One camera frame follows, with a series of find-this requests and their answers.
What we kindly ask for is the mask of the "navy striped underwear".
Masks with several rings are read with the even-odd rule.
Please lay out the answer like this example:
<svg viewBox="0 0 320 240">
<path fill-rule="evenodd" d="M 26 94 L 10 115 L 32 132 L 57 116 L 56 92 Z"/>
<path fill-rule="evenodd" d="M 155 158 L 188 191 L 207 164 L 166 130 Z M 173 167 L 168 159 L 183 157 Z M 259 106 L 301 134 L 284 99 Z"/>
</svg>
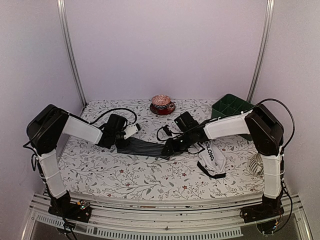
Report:
<svg viewBox="0 0 320 240">
<path fill-rule="evenodd" d="M 117 152 L 120 154 L 137 155 L 144 157 L 161 158 L 170 160 L 170 156 L 162 153 L 165 145 L 160 143 L 148 142 L 135 137 L 129 137 L 116 145 Z"/>
</svg>

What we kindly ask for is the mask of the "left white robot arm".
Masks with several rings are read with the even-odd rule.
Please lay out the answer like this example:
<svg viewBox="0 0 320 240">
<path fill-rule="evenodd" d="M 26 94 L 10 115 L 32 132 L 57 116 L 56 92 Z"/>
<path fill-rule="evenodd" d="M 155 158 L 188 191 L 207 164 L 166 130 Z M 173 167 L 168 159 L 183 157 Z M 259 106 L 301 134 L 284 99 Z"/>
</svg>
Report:
<svg viewBox="0 0 320 240">
<path fill-rule="evenodd" d="M 55 209 L 63 216 L 70 217 L 74 213 L 74 205 L 62 198 L 67 189 L 58 167 L 57 150 L 59 144 L 69 137 L 84 140 L 103 148 L 110 148 L 131 136 L 128 120 L 120 115 L 110 114 L 106 123 L 95 126 L 53 104 L 47 105 L 27 126 L 29 138 L 24 148 L 33 151 L 38 159 L 39 170 L 51 196 L 58 199 Z"/>
</svg>

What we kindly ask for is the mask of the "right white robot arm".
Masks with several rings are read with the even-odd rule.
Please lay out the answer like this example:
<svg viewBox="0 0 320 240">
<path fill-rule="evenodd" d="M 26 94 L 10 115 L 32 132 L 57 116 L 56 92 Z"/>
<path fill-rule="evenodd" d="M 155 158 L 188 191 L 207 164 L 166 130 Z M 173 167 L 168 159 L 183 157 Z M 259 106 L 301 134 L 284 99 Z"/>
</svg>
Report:
<svg viewBox="0 0 320 240">
<path fill-rule="evenodd" d="M 283 156 L 285 147 L 284 127 L 264 106 L 263 101 L 240 114 L 212 118 L 197 123 L 185 112 L 175 119 L 182 133 L 166 140 L 162 154 L 177 155 L 191 145 L 233 135 L 250 135 L 255 149 L 261 155 L 264 170 L 263 195 L 268 198 L 259 206 L 262 218 L 269 218 L 278 210 L 274 200 L 282 192 Z"/>
</svg>

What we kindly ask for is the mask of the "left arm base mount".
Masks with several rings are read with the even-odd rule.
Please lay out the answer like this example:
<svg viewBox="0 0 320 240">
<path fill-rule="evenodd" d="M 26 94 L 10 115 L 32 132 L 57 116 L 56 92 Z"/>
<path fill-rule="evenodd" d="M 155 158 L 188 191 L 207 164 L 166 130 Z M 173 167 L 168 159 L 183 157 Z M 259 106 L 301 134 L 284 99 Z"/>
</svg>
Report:
<svg viewBox="0 0 320 240">
<path fill-rule="evenodd" d="M 49 214 L 64 217 L 67 220 L 75 220 L 83 223 L 89 222 L 92 213 L 90 202 L 81 199 L 76 203 L 72 203 L 68 191 L 59 198 L 52 196 L 50 193 L 49 197 Z"/>
</svg>

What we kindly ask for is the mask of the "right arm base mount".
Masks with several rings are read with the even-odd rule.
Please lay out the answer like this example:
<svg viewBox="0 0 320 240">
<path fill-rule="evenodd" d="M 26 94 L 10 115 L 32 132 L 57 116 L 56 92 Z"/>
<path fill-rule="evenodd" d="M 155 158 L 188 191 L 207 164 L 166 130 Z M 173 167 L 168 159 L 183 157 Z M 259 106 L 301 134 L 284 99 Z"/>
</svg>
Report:
<svg viewBox="0 0 320 240">
<path fill-rule="evenodd" d="M 284 213 L 281 197 L 282 195 L 279 195 L 277 198 L 269 198 L 263 194 L 262 203 L 241 208 L 239 216 L 245 223 L 280 216 Z"/>
</svg>

